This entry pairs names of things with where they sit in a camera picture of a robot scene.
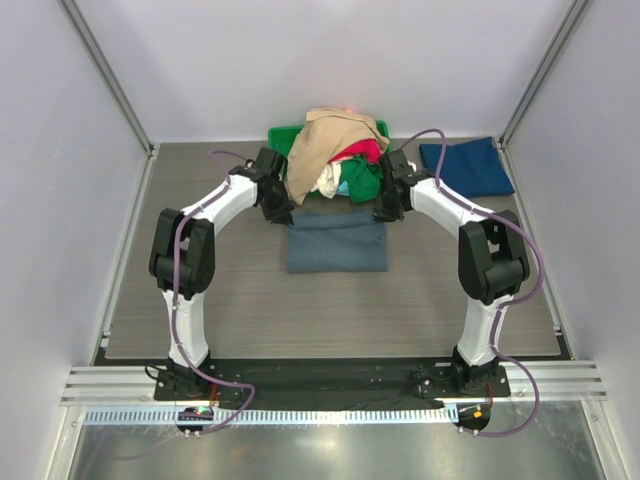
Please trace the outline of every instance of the robotic arm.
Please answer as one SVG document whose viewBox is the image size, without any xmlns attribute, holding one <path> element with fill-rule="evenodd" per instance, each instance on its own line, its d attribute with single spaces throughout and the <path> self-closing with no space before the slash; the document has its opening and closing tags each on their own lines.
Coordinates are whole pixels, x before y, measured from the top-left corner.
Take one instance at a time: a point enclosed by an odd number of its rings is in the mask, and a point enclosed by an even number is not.
<svg viewBox="0 0 640 480">
<path fill-rule="evenodd" d="M 198 367 L 207 368 L 209 361 L 203 307 L 204 292 L 215 270 L 215 237 L 233 217 L 257 205 L 262 207 L 266 220 L 292 223 L 293 207 L 280 179 L 285 161 L 281 154 L 263 148 L 250 166 L 231 170 L 228 191 L 212 205 L 199 207 L 218 195 L 224 185 L 183 211 L 166 209 L 160 214 L 149 270 L 163 291 L 169 314 L 174 289 L 179 288 L 178 333 L 189 359 Z M 416 210 L 436 220 L 458 239 L 458 276 L 469 299 L 464 332 L 453 350 L 452 380 L 456 391 L 462 394 L 477 390 L 479 384 L 484 387 L 498 368 L 490 340 L 497 309 L 518 293 L 521 283 L 529 276 L 524 242 L 499 222 L 469 212 L 443 195 L 428 171 L 413 171 L 402 150 L 383 155 L 380 166 L 383 180 L 374 209 L 379 221 L 403 220 L 406 211 Z M 456 195 L 455 198 L 470 203 L 463 197 Z M 184 238 L 180 239 L 183 245 L 180 285 L 175 286 L 173 243 L 176 228 L 183 212 L 197 208 L 201 211 L 187 223 Z M 512 212 L 499 215 L 517 223 Z M 496 339 L 503 318 L 504 315 L 496 327 Z M 185 384 L 200 382 L 200 387 L 206 387 L 190 371 L 173 338 L 168 371 Z"/>
</svg>

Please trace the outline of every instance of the dark blue folded cloth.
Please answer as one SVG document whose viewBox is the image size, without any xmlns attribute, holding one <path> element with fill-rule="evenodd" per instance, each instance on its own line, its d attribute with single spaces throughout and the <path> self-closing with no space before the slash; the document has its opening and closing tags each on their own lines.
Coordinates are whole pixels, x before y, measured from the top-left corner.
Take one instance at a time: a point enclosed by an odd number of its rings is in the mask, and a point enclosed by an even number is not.
<svg viewBox="0 0 640 480">
<path fill-rule="evenodd" d="M 432 173 L 435 173 L 438 165 L 440 148 L 439 144 L 420 145 L 422 163 Z M 447 146 L 440 178 L 452 190 L 467 198 L 514 193 L 490 137 Z"/>
<path fill-rule="evenodd" d="M 301 213 L 287 229 L 287 272 L 386 272 L 387 225 L 370 211 Z"/>
</svg>

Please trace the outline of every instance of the red cloth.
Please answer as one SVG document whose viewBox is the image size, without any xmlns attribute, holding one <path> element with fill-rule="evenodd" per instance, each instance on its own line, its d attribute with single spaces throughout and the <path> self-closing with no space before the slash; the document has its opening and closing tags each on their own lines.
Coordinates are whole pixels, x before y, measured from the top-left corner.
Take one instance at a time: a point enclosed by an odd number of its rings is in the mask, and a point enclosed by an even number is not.
<svg viewBox="0 0 640 480">
<path fill-rule="evenodd" d="M 354 157 L 356 155 L 362 155 L 367 159 L 367 163 L 377 164 L 382 152 L 378 142 L 373 138 L 367 140 L 360 140 L 353 145 L 345 148 L 338 155 L 331 159 L 332 162 L 344 159 L 345 157 Z"/>
</svg>

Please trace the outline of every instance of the gray cloth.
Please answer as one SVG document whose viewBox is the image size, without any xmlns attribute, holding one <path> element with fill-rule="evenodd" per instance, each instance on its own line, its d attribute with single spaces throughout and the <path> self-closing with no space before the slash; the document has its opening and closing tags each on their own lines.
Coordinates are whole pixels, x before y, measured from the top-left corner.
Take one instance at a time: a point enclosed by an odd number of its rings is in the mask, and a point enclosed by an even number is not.
<svg viewBox="0 0 640 480">
<path fill-rule="evenodd" d="M 386 272 L 387 225 L 370 211 L 294 216 L 287 235 L 287 272 Z"/>
</svg>

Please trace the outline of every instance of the pile of clothes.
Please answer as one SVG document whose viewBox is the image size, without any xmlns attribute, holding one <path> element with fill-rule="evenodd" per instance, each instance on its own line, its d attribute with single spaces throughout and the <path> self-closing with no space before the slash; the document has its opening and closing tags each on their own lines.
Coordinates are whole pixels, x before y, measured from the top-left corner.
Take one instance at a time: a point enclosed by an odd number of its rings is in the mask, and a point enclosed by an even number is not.
<svg viewBox="0 0 640 480">
<path fill-rule="evenodd" d="M 388 146 L 389 139 L 366 115 L 337 108 L 309 111 L 289 152 L 289 197 L 298 205 L 315 191 L 327 198 L 346 195 L 354 203 L 373 200 L 382 177 L 378 160 Z"/>
</svg>

